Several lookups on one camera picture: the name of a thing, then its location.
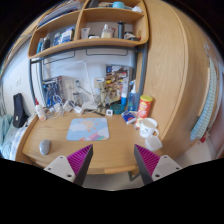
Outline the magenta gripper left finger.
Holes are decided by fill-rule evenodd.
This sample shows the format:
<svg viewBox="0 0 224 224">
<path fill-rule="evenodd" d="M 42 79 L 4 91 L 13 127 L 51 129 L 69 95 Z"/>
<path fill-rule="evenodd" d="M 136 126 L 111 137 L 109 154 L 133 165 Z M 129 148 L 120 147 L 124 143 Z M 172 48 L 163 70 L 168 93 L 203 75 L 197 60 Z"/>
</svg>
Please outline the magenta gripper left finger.
<svg viewBox="0 0 224 224">
<path fill-rule="evenodd" d="M 90 144 L 69 156 L 58 156 L 45 168 L 45 171 L 82 186 L 92 156 L 93 145 Z"/>
</svg>

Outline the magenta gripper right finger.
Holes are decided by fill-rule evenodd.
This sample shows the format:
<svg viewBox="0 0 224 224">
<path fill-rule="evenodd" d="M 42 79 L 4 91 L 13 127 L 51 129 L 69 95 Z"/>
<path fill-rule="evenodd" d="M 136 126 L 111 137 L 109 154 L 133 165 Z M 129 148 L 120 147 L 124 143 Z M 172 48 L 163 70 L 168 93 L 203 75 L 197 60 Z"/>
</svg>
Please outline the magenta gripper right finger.
<svg viewBox="0 0 224 224">
<path fill-rule="evenodd" d="M 168 155 L 159 156 L 137 144 L 134 145 L 134 156 L 145 185 L 182 169 Z"/>
</svg>

